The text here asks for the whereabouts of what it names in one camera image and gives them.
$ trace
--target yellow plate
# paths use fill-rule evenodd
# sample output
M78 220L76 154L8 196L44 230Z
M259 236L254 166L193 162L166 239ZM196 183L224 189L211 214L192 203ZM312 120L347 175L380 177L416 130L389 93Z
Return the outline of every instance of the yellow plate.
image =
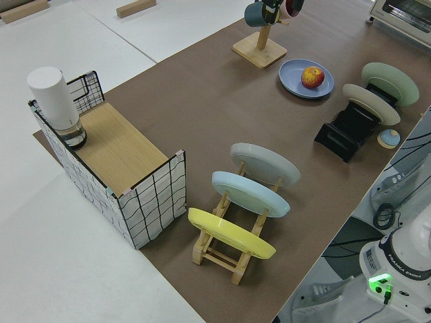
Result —
M198 209L189 209L189 221L215 239L260 259L271 258L275 248L237 225Z

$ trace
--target wooden base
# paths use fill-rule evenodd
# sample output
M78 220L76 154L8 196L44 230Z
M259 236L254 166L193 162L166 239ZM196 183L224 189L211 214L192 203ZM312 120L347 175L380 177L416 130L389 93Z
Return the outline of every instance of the wooden base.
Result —
M140 12L144 9L153 7L156 5L156 0L137 0L128 5L117 8L117 16L120 18L133 15L134 13Z
M79 119L87 142L76 154L117 196L168 160L108 102Z
M284 57L288 51L271 39L267 40L266 46L263 49L258 49L259 34L259 32L255 32L240 40L234 44L232 49L258 68L266 69L272 63Z
M34 0L19 7L0 13L0 18L9 24L33 13L49 8L48 0Z

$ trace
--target red apple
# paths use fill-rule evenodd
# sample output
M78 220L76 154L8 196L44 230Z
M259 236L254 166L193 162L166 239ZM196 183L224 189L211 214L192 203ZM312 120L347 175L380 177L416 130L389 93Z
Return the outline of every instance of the red apple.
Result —
M314 89L323 83L325 73L316 66L309 66L302 72L301 82L307 89Z

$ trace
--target brown tabletop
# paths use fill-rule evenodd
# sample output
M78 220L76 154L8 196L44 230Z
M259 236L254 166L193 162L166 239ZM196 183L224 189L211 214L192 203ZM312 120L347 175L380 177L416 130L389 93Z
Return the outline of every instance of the brown tabletop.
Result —
M429 106L430 51L382 24L366 24L371 5L365 0L305 1L289 26L272 27L270 39L288 53L268 69L260 70L232 51L234 43L259 31L240 20L106 94L167 156L186 151L190 207L211 211L217 205L220 196L211 175L236 171L230 160L233 143L264 146L301 171L295 186L279 190L291 211L268 219L261 233L277 252L269 260L253 258L239 286L220 266L192 263L199 231L187 215L141 249L205 321L270 322L394 154L376 141L385 127L348 164L313 141L322 124L347 106L343 84L364 86L361 70L369 62L406 72L421 97L399 109L401 123L394 129L402 138ZM326 67L335 80L331 95L305 100L284 89L278 70L290 59ZM225 218L249 229L255 221L234 205Z

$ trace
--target grid pattern basket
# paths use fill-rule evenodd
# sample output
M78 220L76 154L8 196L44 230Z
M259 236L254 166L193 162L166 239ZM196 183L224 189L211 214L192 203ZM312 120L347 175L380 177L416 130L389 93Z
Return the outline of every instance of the grid pattern basket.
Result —
M67 86L80 114L104 101L95 71L77 77ZM127 192L116 196L47 123L37 101L29 101L28 104L67 175L132 247L139 249L155 239L186 211L186 159L183 150Z

